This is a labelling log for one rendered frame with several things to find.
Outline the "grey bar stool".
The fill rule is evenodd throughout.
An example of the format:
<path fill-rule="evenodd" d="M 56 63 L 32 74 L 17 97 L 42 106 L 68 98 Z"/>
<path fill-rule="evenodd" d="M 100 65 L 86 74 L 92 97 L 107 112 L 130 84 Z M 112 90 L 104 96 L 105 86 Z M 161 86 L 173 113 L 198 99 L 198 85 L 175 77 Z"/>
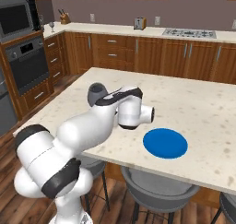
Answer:
<path fill-rule="evenodd" d="M 78 159 L 81 161 L 81 166 L 83 168 L 86 168 L 92 173 L 92 176 L 94 179 L 98 178 L 99 176 L 102 177 L 102 183 L 103 183 L 103 190 L 105 197 L 103 200 L 106 202 L 107 209 L 110 209 L 110 202 L 109 202 L 109 196 L 107 192 L 107 185 L 106 185 L 106 178 L 105 178 L 105 167 L 106 162 L 99 159 L 93 159 L 87 156 L 80 155 Z"/>
<path fill-rule="evenodd" d="M 231 224 L 236 224 L 236 195 L 221 192 L 219 195 L 219 208 L 211 224 L 215 224 L 219 215 L 223 213 Z"/>
<path fill-rule="evenodd" d="M 176 211 L 184 208 L 200 187 L 144 171 L 121 167 L 127 189 L 135 200 L 132 224 L 138 220 L 139 207 L 154 213 L 167 213 L 173 224 Z"/>

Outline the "blue round plate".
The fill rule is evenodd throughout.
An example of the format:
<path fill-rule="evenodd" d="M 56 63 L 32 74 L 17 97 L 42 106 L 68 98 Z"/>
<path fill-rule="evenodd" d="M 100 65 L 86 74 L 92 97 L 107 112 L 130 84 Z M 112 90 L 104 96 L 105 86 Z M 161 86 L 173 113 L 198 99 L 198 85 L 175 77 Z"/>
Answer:
<path fill-rule="evenodd" d="M 143 137 L 144 148 L 161 159 L 177 159 L 188 149 L 187 140 L 178 132 L 168 128 L 156 128 Z"/>

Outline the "silver toaster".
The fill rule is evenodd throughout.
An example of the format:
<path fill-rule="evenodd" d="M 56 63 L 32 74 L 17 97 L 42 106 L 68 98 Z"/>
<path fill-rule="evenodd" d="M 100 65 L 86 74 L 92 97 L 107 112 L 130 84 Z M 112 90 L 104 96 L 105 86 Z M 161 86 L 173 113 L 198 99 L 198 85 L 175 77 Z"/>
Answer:
<path fill-rule="evenodd" d="M 134 29 L 143 30 L 147 26 L 147 19 L 146 18 L 135 18 L 134 20 Z"/>

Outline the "grey fridge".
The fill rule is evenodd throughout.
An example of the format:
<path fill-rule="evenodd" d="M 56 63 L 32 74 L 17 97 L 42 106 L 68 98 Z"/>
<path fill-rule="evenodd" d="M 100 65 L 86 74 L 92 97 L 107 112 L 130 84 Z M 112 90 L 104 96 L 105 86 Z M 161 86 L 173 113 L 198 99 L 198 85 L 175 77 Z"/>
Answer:
<path fill-rule="evenodd" d="M 0 67 L 0 137 L 18 122 L 15 109 L 6 86 L 6 80 Z"/>

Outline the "wooden oven housing cabinet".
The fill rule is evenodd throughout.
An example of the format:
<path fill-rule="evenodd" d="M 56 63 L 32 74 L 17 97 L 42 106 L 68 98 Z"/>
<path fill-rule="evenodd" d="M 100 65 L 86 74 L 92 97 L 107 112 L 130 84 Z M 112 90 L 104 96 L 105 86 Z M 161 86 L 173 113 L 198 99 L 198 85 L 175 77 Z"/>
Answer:
<path fill-rule="evenodd" d="M 6 85 L 9 90 L 10 99 L 12 100 L 13 107 L 18 119 L 21 119 L 25 114 L 27 114 L 43 100 L 49 97 L 51 93 L 53 93 L 53 83 L 49 76 L 40 84 L 30 89 L 28 92 L 24 93 L 23 95 L 19 95 L 15 79 L 12 75 L 10 65 L 7 60 L 6 48 L 36 37 L 42 37 L 44 47 L 42 27 L 40 30 L 34 31 L 29 35 L 16 38 L 12 41 L 3 43 L 0 42 L 0 66 L 2 67 L 6 79 Z"/>

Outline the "wooden base cupboard run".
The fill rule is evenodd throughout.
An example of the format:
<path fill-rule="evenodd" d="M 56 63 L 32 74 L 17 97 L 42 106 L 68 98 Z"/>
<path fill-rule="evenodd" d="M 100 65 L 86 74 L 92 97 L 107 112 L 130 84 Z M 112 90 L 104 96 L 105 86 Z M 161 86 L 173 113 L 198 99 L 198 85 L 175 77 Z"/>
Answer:
<path fill-rule="evenodd" d="M 64 31 L 45 51 L 54 82 L 94 66 L 236 85 L 236 43 Z"/>

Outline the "steel gas hob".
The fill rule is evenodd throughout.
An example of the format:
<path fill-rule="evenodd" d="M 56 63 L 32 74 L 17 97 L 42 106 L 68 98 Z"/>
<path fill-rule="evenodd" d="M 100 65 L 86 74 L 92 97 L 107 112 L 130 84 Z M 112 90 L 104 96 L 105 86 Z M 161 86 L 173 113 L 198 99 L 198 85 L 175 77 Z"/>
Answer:
<path fill-rule="evenodd" d="M 163 36 L 185 37 L 185 38 L 204 38 L 216 39 L 217 35 L 214 30 L 204 29 L 165 29 Z"/>

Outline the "steel microwave oven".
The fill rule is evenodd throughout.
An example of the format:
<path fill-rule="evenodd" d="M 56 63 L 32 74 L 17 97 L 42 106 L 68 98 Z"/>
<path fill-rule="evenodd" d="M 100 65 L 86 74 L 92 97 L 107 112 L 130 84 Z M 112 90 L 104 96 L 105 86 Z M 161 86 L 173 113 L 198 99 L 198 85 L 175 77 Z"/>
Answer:
<path fill-rule="evenodd" d="M 35 0 L 0 0 L 0 42 L 41 29 Z"/>

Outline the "black built-in oven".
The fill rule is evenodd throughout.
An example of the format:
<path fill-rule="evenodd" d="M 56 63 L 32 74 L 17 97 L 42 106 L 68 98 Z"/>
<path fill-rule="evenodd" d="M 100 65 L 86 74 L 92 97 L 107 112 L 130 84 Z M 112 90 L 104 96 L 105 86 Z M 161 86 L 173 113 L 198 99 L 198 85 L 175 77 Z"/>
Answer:
<path fill-rule="evenodd" d="M 28 92 L 50 75 L 42 37 L 6 48 L 6 56 L 19 95 Z"/>

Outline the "wooden knife block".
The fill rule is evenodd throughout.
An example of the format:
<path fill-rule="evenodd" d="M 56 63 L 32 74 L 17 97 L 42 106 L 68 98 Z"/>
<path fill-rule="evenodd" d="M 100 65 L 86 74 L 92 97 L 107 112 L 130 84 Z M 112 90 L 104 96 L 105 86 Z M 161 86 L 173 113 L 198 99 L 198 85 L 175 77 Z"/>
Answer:
<path fill-rule="evenodd" d="M 69 15 L 63 10 L 59 9 L 58 12 L 60 13 L 61 24 L 66 25 L 70 23 Z"/>

